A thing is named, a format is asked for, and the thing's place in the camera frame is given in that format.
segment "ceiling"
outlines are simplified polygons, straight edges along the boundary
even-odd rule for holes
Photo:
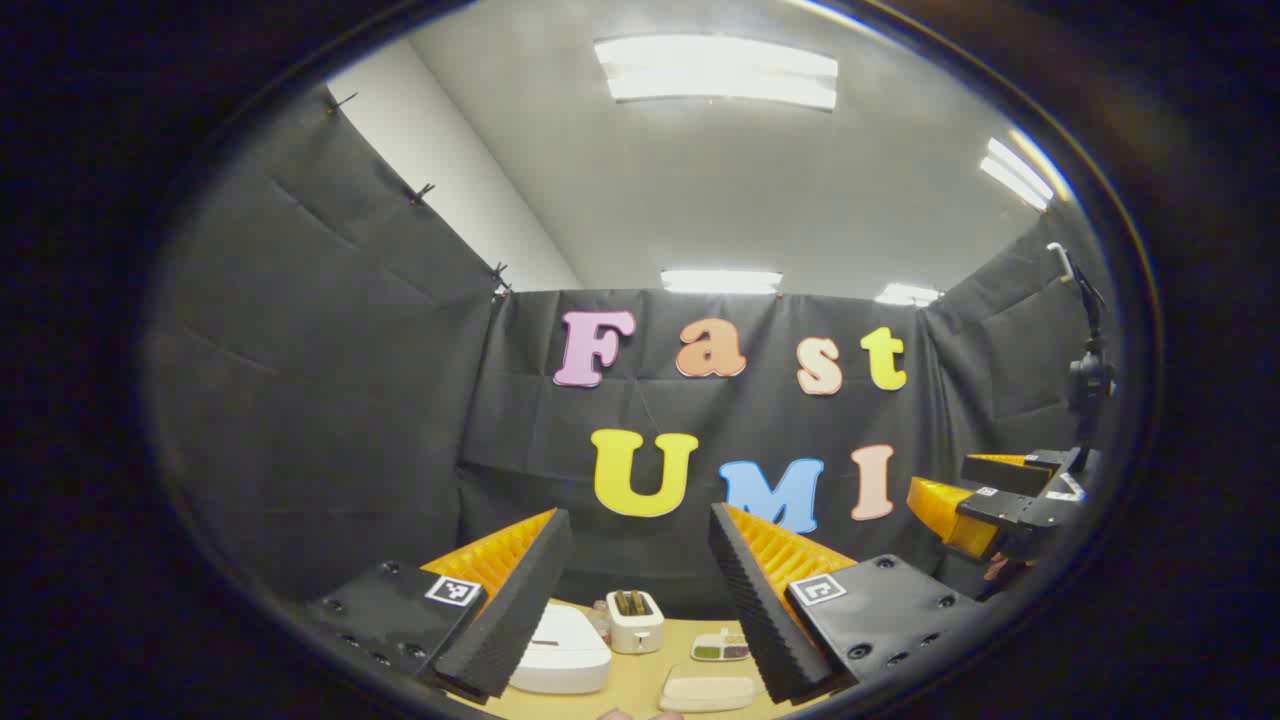
[[[614,102],[603,37],[740,35],[840,63],[832,113]],[[411,40],[584,287],[663,269],[783,273],[782,290],[946,290],[1037,217],[978,170],[1010,124],[910,51],[781,0],[483,0]]]

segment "pink letter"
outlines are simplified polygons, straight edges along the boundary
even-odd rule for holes
[[[594,359],[600,356],[600,366],[608,368],[618,357],[618,333],[630,336],[636,332],[636,319],[631,313],[564,313],[568,325],[568,338],[564,340],[564,363],[552,382],[558,386],[595,387],[602,375],[594,366]]]

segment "white wall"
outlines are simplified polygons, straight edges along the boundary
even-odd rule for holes
[[[407,40],[329,79],[351,123],[517,291],[579,290],[573,270]]]

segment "white box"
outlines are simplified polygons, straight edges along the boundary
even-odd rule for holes
[[[608,682],[612,659],[580,610],[548,605],[509,684],[531,693],[594,693]]]

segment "letter m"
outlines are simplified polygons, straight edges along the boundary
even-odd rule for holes
[[[764,473],[755,462],[726,462],[721,465],[721,477],[728,483],[728,498],[724,502],[785,530],[810,533],[818,529],[818,523],[813,519],[813,496],[822,468],[822,460],[796,460],[787,466],[778,487],[769,489]]]

